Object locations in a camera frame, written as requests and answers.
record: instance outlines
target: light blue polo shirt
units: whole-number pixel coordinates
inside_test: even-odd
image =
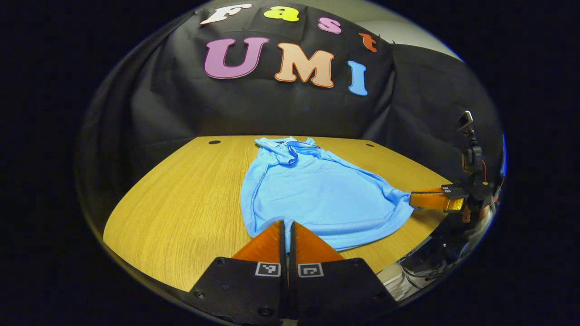
[[[337,251],[355,248],[398,230],[411,216],[409,193],[314,144],[256,139],[258,157],[241,191],[244,224],[254,238],[278,220],[296,221]]]

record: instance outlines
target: screw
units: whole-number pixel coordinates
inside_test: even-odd
[[[266,307],[261,307],[260,309],[258,309],[258,313],[261,316],[264,317],[270,317],[274,314],[274,309],[270,309],[270,308],[266,308]]]

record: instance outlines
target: black cloth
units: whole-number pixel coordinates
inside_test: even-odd
[[[489,175],[498,172],[501,125],[493,103],[467,65],[445,54],[396,45],[358,25],[312,7],[296,8],[299,21],[269,19],[280,5],[248,1],[251,8],[200,25],[215,8],[188,12],[143,41],[110,73],[90,105],[81,129],[77,183],[85,213],[102,233],[122,196],[148,171],[197,136],[292,135],[375,141],[456,181],[467,140],[454,129],[470,110]],[[340,22],[341,34],[317,27],[319,17]],[[363,46],[359,33],[376,41]],[[204,72],[210,41],[233,38],[225,64],[245,57],[247,37],[267,37],[258,66],[236,79]],[[281,82],[280,42],[334,55],[333,88]],[[366,66],[367,96],[349,92],[351,68]]]

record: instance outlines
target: white wall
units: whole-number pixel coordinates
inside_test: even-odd
[[[356,23],[373,33],[380,35],[380,38],[389,43],[393,43],[394,41],[397,44],[420,46],[422,48],[445,53],[446,55],[461,60],[455,52],[439,41],[435,36],[431,35],[431,33],[425,31],[416,24],[389,20],[359,21]]]

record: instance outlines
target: cable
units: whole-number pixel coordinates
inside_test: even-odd
[[[485,182],[487,180],[487,167],[484,160],[481,160],[481,162],[483,163],[483,182]]]

